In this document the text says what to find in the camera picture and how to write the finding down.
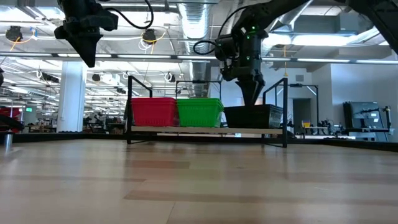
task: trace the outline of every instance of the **workstation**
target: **workstation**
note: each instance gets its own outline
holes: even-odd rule
[[[0,2],[0,217],[393,223],[397,9]]]

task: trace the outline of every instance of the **wooden floor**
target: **wooden floor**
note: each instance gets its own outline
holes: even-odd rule
[[[398,223],[398,154],[57,141],[0,156],[2,224]]]

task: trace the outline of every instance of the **ceiling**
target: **ceiling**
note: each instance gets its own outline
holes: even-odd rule
[[[177,2],[187,2],[189,0],[178,0]],[[45,53],[66,53],[75,54],[76,52],[65,40],[56,40],[53,36],[54,29],[62,24],[64,18],[63,12],[57,8],[56,0],[42,0],[36,1],[34,6],[26,7],[18,5],[20,1],[5,0],[5,3],[0,3],[0,52],[8,52],[13,47],[13,43],[6,39],[5,33],[10,26],[21,26],[21,31],[24,38],[22,41],[27,41],[23,44],[16,44],[12,49],[13,52],[45,52]],[[176,1],[150,1],[154,6],[154,23],[152,28],[155,29],[156,37],[159,40],[153,47],[148,47],[146,50],[140,44],[142,42],[142,30],[131,27],[122,17],[119,17],[119,26],[117,30],[107,32],[101,30],[104,37],[98,42],[98,54],[157,54],[157,55],[185,55],[191,52],[187,48],[187,41],[189,41],[188,33],[195,35],[198,29],[202,27],[192,26],[187,30],[183,27],[183,15],[181,7],[176,4]],[[257,2],[265,1],[250,1],[250,0],[196,0],[190,2],[210,2],[208,4],[208,34],[207,39],[215,39],[218,36],[220,27],[231,11],[236,7],[243,5],[255,4]],[[117,6],[122,10],[124,15],[139,26],[144,26],[144,22],[150,18],[147,8],[143,1],[110,1],[101,2],[104,5]],[[369,23],[367,18],[358,15],[357,13],[342,12],[345,10],[343,4],[328,0],[314,0],[309,7],[305,8],[300,17],[294,25],[294,30],[289,33],[281,33],[276,30],[275,34],[291,35],[294,38],[303,34],[333,34],[338,36],[357,35],[367,31],[373,25]],[[354,18],[355,30],[350,32],[342,32],[338,30],[341,24],[349,21],[344,21],[346,17],[342,14],[349,14],[350,23]],[[239,14],[236,15],[234,21],[237,21]],[[310,45],[286,45],[285,48],[271,46],[269,50],[263,49],[263,54],[274,57],[308,57],[308,58],[384,58],[385,53],[391,50],[388,46],[380,46],[384,42],[380,35],[373,36],[366,40],[366,44],[359,47],[330,47],[330,46],[310,46]],[[285,63],[275,62],[267,64],[266,66],[273,69],[280,69],[285,66]],[[288,63],[288,67],[307,68],[308,71],[316,69],[319,64],[313,63]],[[56,58],[51,60],[31,59],[7,57],[1,65],[2,69],[6,71],[4,78],[5,84],[24,85],[19,89],[2,88],[2,105],[10,105],[10,101],[4,98],[23,96],[23,100],[13,99],[13,104],[40,105],[43,113],[46,111],[57,110],[57,99],[59,97],[59,84],[53,84],[53,87],[45,87],[48,85],[46,81],[40,79],[40,72],[48,73],[58,79],[61,79],[62,61]],[[88,69],[87,88],[86,90],[86,110],[103,110],[104,108],[111,108],[112,114],[123,113],[123,106],[125,104],[126,96],[116,93],[114,86],[125,88],[127,85],[126,72],[128,75],[134,75],[136,78],[144,82],[148,86],[155,89],[157,96],[173,96],[175,93],[175,84],[169,83],[165,80],[165,75],[171,73],[175,75],[177,80],[192,80],[195,76],[192,74],[191,61],[163,61],[163,62],[147,62],[140,60],[136,62],[120,62],[120,61],[97,61],[94,68]],[[103,77],[111,77],[111,80],[101,80],[94,82],[91,79],[93,74],[99,74]],[[216,80],[218,74],[213,77],[207,76],[207,79]],[[146,90],[139,88],[134,89],[135,95],[147,96]],[[182,97],[189,97],[195,94],[196,87],[187,85],[186,90],[181,93]]]

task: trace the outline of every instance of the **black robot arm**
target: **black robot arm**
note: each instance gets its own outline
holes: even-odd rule
[[[369,17],[390,46],[398,53],[398,7],[393,0],[336,0]],[[245,105],[253,105],[262,88],[261,43],[264,30],[279,16],[308,0],[273,0],[247,6],[230,34],[216,41],[216,58],[224,62],[221,74],[226,81],[235,78],[242,89]]]

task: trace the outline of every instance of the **wooden shelf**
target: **wooden shelf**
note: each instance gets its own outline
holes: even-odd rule
[[[160,133],[216,133],[216,134],[282,134],[281,129],[246,129],[246,128],[180,128],[180,127],[131,127],[132,132]]]

